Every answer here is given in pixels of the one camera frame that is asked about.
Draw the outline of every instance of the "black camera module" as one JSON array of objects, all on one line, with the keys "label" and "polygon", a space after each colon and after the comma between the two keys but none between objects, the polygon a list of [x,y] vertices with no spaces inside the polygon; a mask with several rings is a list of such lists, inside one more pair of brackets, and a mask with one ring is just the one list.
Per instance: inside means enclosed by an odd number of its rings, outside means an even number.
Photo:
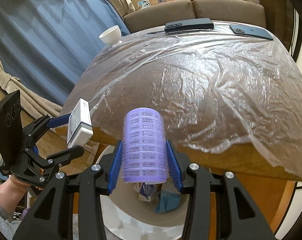
[{"label": "black camera module", "polygon": [[242,30],[242,29],[235,29],[235,31],[236,31],[237,33],[244,33],[244,30]]}]

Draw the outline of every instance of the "white box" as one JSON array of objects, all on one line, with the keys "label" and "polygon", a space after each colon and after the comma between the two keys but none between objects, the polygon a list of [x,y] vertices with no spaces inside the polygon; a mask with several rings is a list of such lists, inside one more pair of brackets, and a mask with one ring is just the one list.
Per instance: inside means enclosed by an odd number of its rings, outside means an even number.
[{"label": "white box", "polygon": [[87,144],[93,135],[89,103],[80,98],[73,109],[68,123],[67,147]]}]

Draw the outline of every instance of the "brown couch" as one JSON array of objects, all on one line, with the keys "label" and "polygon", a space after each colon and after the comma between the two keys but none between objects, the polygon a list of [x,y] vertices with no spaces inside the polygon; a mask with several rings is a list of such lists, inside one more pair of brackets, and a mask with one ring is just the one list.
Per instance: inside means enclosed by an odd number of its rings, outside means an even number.
[{"label": "brown couch", "polygon": [[138,10],[124,16],[131,33],[179,20],[210,18],[266,27],[263,6],[242,0],[177,0]]}]

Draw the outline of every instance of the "blue gripper pad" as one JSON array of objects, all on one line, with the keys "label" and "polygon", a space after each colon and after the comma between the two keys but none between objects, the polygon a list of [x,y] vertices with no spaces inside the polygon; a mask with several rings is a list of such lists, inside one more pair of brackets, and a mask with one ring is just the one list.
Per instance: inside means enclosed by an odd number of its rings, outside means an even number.
[{"label": "blue gripper pad", "polygon": [[113,159],[112,166],[110,168],[109,177],[108,177],[109,178],[108,179],[109,194],[111,194],[112,191],[115,189],[116,182],[118,181],[121,163],[122,163],[122,146],[123,146],[123,142],[121,141],[117,148],[115,157]]},{"label": "blue gripper pad", "polygon": [[172,149],[169,141],[166,142],[166,146],[167,146],[168,165],[169,165],[170,175],[172,177],[174,186],[179,192],[181,192],[183,189],[182,172],[175,156],[176,151],[175,149]]},{"label": "blue gripper pad", "polygon": [[71,114],[65,114],[63,116],[59,116],[56,118],[51,119],[48,124],[47,127],[48,128],[56,128],[59,127],[61,125],[65,125],[69,122],[69,117]]},{"label": "blue gripper pad", "polygon": [[38,147],[36,145],[34,145],[33,147],[33,151],[39,155],[39,150],[38,150]]}]

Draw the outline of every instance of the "blue phone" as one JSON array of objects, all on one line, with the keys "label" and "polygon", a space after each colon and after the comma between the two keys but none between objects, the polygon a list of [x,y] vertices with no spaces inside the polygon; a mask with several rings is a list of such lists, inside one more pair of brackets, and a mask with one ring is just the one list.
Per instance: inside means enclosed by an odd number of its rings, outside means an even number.
[{"label": "blue phone", "polygon": [[230,29],[235,34],[252,36],[273,41],[273,37],[265,29],[238,24],[230,24]]}]

